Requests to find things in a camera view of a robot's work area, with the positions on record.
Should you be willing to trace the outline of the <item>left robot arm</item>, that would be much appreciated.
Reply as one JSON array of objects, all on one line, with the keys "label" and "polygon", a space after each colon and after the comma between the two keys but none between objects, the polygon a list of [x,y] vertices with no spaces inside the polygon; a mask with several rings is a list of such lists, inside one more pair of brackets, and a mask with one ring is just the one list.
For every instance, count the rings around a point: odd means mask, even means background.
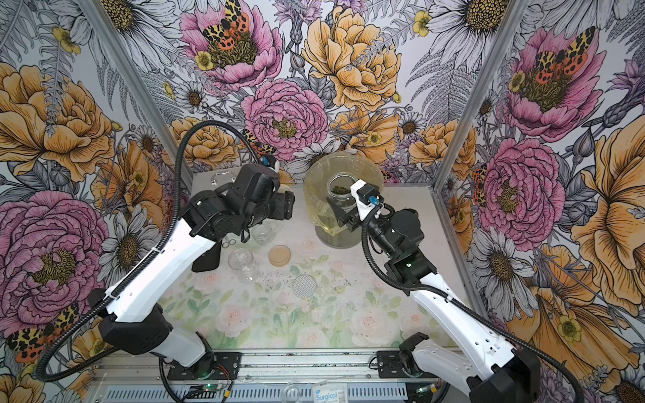
[{"label": "left robot arm", "polygon": [[151,250],[151,262],[133,280],[107,290],[113,301],[99,324],[102,340],[133,355],[171,359],[198,379],[210,376],[216,359],[206,339],[170,324],[158,301],[188,270],[218,268],[226,236],[243,237],[266,219],[291,219],[295,196],[279,190],[278,171],[276,166],[248,164],[234,181],[193,196],[166,244]]}]

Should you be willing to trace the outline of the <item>clear jar beige lid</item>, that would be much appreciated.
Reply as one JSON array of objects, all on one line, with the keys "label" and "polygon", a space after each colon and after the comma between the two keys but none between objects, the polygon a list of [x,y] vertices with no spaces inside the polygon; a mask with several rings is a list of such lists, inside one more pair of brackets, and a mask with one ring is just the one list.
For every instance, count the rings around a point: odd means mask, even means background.
[{"label": "clear jar beige lid", "polygon": [[275,239],[275,228],[270,223],[262,223],[254,226],[250,234],[259,245],[269,245]]}]

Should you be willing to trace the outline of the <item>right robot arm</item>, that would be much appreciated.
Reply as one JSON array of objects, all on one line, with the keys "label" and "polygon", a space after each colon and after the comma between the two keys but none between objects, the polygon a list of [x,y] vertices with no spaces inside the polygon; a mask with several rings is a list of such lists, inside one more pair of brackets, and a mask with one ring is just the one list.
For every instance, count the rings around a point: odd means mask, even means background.
[{"label": "right robot arm", "polygon": [[539,397],[540,362],[526,348],[462,303],[420,249],[424,238],[418,213],[396,211],[373,197],[346,211],[328,200],[339,225],[361,230],[361,247],[371,270],[428,311],[460,348],[445,349],[416,334],[400,350],[408,374],[438,376],[472,402],[534,402]]}]

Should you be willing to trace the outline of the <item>peeled foil seal disc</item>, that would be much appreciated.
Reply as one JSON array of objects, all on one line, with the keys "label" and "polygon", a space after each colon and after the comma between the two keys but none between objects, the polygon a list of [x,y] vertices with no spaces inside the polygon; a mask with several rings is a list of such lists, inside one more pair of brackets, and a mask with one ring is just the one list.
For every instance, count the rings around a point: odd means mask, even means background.
[{"label": "peeled foil seal disc", "polygon": [[307,299],[315,295],[317,281],[311,275],[299,275],[292,282],[292,292],[300,299]]}]

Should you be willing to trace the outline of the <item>foil tea jar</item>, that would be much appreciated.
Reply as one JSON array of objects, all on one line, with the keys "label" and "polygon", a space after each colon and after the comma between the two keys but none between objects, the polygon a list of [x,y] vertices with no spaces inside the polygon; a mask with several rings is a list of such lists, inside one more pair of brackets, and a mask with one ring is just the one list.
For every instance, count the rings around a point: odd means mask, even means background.
[{"label": "foil tea jar", "polygon": [[228,266],[245,283],[257,281],[261,275],[260,266],[250,250],[233,250],[228,256]]}]

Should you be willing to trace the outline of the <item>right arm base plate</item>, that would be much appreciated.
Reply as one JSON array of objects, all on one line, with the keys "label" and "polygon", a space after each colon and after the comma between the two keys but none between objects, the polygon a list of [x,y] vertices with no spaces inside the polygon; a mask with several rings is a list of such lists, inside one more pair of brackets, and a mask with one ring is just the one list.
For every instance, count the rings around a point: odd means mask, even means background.
[{"label": "right arm base plate", "polygon": [[422,371],[411,354],[401,350],[376,352],[376,370],[380,379],[431,379],[435,374]]}]

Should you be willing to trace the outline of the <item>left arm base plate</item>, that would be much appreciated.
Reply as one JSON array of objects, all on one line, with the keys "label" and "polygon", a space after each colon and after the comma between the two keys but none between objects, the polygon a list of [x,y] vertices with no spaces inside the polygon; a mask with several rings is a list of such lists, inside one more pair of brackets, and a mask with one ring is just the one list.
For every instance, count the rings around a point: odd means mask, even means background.
[{"label": "left arm base plate", "polygon": [[242,356],[243,354],[239,352],[207,353],[190,367],[183,367],[173,361],[168,371],[168,379],[172,381],[236,380]]}]

